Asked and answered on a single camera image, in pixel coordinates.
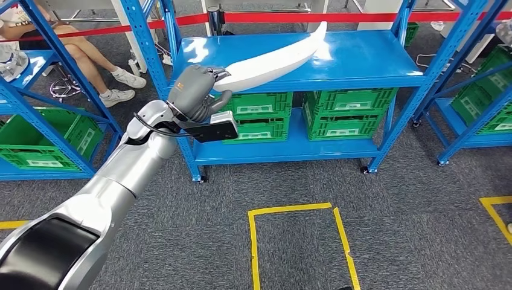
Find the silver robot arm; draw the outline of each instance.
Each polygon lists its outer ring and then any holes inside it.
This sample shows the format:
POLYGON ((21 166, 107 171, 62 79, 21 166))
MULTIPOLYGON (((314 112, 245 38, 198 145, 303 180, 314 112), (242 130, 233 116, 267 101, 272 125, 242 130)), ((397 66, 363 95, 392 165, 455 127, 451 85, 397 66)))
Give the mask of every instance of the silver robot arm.
POLYGON ((88 289, 124 217, 175 152, 181 129, 199 141, 236 138, 232 115, 227 122, 221 118, 213 135, 212 125, 199 124, 231 98, 230 91, 216 101, 208 98, 213 84, 227 75, 222 69, 191 66, 167 101, 145 105, 129 123, 120 145, 76 195, 14 230, 0 244, 0 288, 88 289))

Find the red rope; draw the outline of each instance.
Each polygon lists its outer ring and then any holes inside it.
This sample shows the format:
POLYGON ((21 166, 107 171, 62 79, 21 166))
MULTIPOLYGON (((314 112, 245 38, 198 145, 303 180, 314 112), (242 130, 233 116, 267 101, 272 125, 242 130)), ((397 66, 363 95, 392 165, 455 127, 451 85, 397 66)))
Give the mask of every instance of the red rope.
MULTIPOLYGON (((430 21, 456 21, 459 12, 414 12, 409 18, 415 22, 430 21)), ((300 22, 392 22, 397 17, 394 13, 225 13, 226 22, 231 23, 300 23, 300 22)), ((512 11, 504 11, 499 14, 496 20, 507 20, 512 18, 512 11)), ((176 18, 179 26, 201 24, 208 22, 207 14, 193 14, 176 18)), ((165 28, 163 20, 151 21, 148 23, 150 29, 165 28)), ((132 31, 130 25, 104 27, 91 30, 83 30, 73 33, 60 34, 59 38, 77 36, 95 36, 113 33, 132 31)), ((42 40, 40 36, 23 39, 0 40, 2 42, 42 40)))

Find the shoe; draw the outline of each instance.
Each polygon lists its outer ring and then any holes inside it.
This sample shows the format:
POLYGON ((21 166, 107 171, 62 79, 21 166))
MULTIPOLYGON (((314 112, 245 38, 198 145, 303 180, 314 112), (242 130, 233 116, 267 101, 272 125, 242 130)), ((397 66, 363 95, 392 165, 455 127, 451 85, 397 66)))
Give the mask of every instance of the shoe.
POLYGON ((142 89, 146 86, 146 80, 142 77, 138 77, 134 74, 127 72, 125 69, 121 69, 119 73, 112 74, 114 78, 125 85, 129 85, 134 89, 142 89))
POLYGON ((100 97, 105 107, 110 108, 113 105, 121 102, 126 102, 135 96, 135 91, 129 89, 128 91, 120 91, 118 89, 111 90, 109 97, 100 97))

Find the floor marking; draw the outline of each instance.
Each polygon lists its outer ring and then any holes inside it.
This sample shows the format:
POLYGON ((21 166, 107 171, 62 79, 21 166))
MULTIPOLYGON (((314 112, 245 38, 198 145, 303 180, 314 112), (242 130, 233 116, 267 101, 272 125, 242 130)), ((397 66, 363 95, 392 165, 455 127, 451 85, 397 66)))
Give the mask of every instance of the floor marking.
POLYGON ((512 234, 508 232, 507 225, 503 222, 499 214, 494 209, 495 204, 512 204, 512 196, 494 196, 491 198, 480 198, 480 202, 487 210, 491 218, 501 230, 503 235, 507 238, 508 243, 512 246, 512 234))
POLYGON ((361 290, 359 286, 359 279, 357 278, 356 266, 354 264, 354 259, 350 256, 350 247, 348 246, 347 234, 345 234, 345 228, 343 227, 343 222, 341 221, 341 216, 339 214, 339 208, 334 208, 334 218, 336 219, 336 225, 338 226, 339 237, 341 238, 341 244, 343 246, 343 251, 345 252, 345 257, 347 258, 348 271, 350 272, 350 278, 352 279, 352 286, 354 290, 361 290))
POLYGON ((12 230, 15 228, 19 228, 22 225, 26 224, 29 221, 10 221, 10 222, 0 222, 0 230, 12 230))
POLYGON ((320 210, 323 208, 332 208, 330 202, 323 204, 301 204, 301 205, 289 205, 286 207, 268 207, 259 208, 257 210, 249 210, 247 212, 249 216, 249 229, 251 232, 251 256, 252 256, 252 287, 254 290, 260 290, 260 270, 258 268, 258 243, 256 240, 256 223, 254 216, 264 213, 284 213, 287 211, 299 211, 299 210, 320 210))

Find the green plastic crate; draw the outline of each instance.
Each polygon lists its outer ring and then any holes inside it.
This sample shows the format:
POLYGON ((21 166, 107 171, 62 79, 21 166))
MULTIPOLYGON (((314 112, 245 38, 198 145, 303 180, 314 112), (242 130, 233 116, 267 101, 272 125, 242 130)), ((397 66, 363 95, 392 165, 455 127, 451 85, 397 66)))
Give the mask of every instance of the green plastic crate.
MULTIPOLYGON (((476 74, 484 73, 510 61, 512 61, 512 48, 499 45, 485 59, 476 74)), ((496 74, 478 80, 476 83, 483 87, 490 95, 497 97, 512 83, 512 68, 499 71, 496 74)))
POLYGON ((405 46, 408 47, 411 45, 412 40, 416 37, 418 30, 420 29, 420 24, 416 22, 407 23, 407 32, 405 33, 405 46))
POLYGON ((290 117, 236 120, 238 138, 222 141, 225 144, 286 141, 290 117))
POLYGON ((512 132, 512 103, 507 104, 489 123, 478 130, 477 135, 512 132))
POLYGON ((293 92, 236 94, 222 111, 232 111, 237 120, 289 117, 293 92))
POLYGON ((306 102, 315 116, 379 115, 386 111, 398 88, 315 91, 306 102))
MULTIPOLYGON (((103 135, 93 119, 60 108, 35 109, 86 160, 91 158, 103 135)), ((20 115, 12 116, 0 128, 0 156, 20 169, 80 171, 64 153, 20 115)))
POLYGON ((302 108, 309 140, 370 138, 384 114, 359 116, 314 116, 306 103, 302 108))
POLYGON ((464 122, 469 125, 482 114, 492 101, 493 98, 487 90, 471 83, 460 90, 451 105, 464 122))

